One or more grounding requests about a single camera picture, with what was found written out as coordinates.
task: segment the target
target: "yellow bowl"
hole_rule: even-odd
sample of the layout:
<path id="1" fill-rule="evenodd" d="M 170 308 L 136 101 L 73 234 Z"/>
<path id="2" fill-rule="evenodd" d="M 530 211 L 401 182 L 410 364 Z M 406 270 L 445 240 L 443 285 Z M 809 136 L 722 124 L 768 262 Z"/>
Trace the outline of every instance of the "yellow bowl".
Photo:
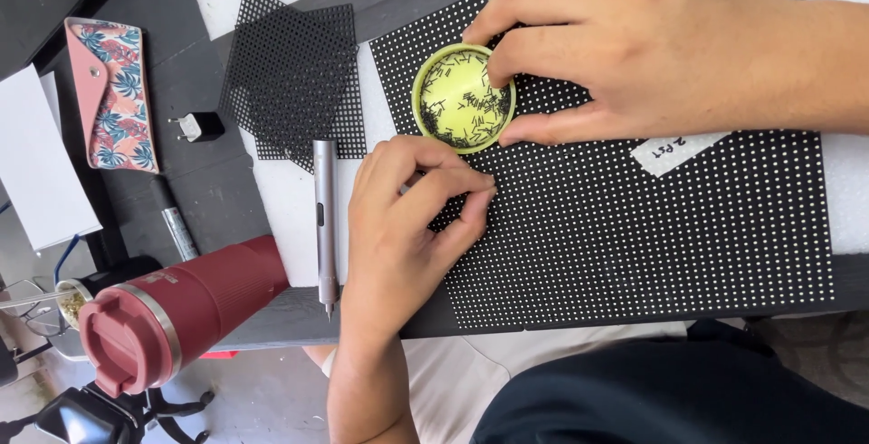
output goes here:
<path id="1" fill-rule="evenodd" d="M 513 119 L 516 83 L 493 89 L 487 63 L 492 51 L 454 44 L 435 52 L 414 80 L 410 105 L 423 135 L 450 144 L 457 153 L 489 147 Z"/>

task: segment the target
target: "eyeglasses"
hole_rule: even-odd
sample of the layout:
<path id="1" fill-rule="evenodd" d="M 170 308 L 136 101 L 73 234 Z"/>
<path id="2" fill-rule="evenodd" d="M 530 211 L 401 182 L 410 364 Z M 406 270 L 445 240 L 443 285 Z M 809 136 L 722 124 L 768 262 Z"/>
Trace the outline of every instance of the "eyeglasses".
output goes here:
<path id="1" fill-rule="evenodd" d="M 42 286 L 50 286 L 50 284 L 50 278 L 35 276 L 33 280 L 21 280 L 0 288 L 0 298 L 19 300 L 29 296 L 46 294 L 47 292 Z M 67 327 L 69 327 L 54 300 L 13 306 L 4 309 L 4 312 L 22 320 L 30 332 L 40 337 L 57 337 L 66 332 Z"/>

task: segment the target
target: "black mesh grid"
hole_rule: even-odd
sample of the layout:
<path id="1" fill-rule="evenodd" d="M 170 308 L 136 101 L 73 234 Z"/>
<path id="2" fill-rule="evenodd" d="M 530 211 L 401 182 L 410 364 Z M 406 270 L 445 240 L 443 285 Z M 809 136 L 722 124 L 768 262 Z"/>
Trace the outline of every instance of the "black mesh grid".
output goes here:
<path id="1" fill-rule="evenodd" d="M 323 137 L 337 139 L 340 159 L 363 158 L 356 49 L 352 5 L 303 13 L 242 0 L 221 109 L 255 136 L 261 160 L 313 172 L 311 141 Z"/>
<path id="2" fill-rule="evenodd" d="M 371 42 L 399 134 L 419 134 L 413 80 L 488 0 L 460 0 Z M 591 98 L 576 84 L 516 78 L 517 114 Z M 499 193 L 487 234 L 445 279 L 462 328 L 752 310 L 834 297 L 820 136 L 736 132 L 661 177 L 643 140 L 494 145 L 465 155 Z M 453 199 L 432 223 L 458 217 Z"/>

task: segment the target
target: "red travel mug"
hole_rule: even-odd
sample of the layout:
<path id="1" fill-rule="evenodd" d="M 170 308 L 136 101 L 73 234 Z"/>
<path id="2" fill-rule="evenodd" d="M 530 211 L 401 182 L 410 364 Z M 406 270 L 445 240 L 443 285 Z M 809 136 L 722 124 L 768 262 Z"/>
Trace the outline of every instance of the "red travel mug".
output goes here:
<path id="1" fill-rule="evenodd" d="M 113 398 L 165 384 L 288 286 L 265 235 L 103 289 L 78 317 L 96 383 Z"/>

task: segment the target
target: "person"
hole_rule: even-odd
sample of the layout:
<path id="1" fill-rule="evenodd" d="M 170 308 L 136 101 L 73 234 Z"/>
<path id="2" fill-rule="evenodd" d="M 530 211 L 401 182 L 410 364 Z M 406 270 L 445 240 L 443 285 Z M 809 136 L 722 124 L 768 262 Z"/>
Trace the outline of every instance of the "person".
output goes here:
<path id="1" fill-rule="evenodd" d="M 491 0 L 463 38 L 485 44 L 517 22 L 529 27 L 508 31 L 494 49 L 493 85 L 528 72 L 574 81 L 594 101 L 517 117 L 502 146 L 767 128 L 869 134 L 869 5 Z M 430 231 L 460 194 L 461 216 Z M 397 334 L 485 234 L 495 194 L 496 178 L 430 138 L 397 136 L 363 161 L 349 205 L 349 275 L 330 372 L 332 442 L 418 441 Z M 787 371 L 751 335 L 701 320 L 687 339 L 629 342 L 519 373 L 470 440 L 865 443 L 869 411 Z"/>

